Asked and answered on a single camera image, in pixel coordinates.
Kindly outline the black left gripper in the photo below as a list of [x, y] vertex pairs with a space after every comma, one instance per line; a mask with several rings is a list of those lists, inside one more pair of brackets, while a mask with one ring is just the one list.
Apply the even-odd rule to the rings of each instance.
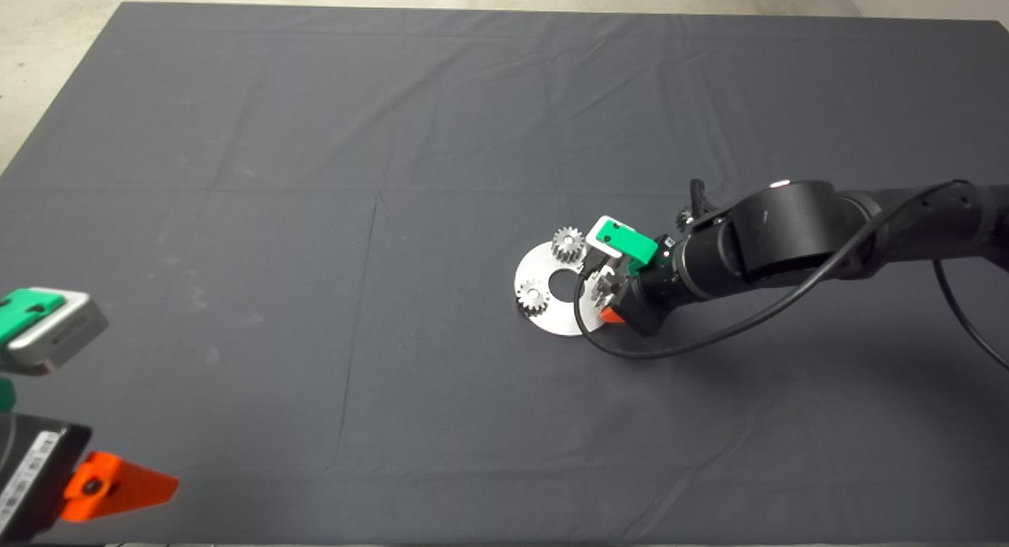
[[1, 543], [29, 543], [57, 519], [83, 523], [167, 503], [179, 478], [101, 451], [78, 465], [91, 428], [1, 415]]

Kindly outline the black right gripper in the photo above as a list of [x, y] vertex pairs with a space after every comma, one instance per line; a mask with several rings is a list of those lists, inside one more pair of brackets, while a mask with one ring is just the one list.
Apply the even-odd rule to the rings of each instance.
[[674, 248], [662, 248], [648, 266], [630, 275], [613, 297], [613, 307], [599, 310], [603, 324], [627, 324], [642, 337], [658, 334], [672, 311], [696, 302], [682, 281]]

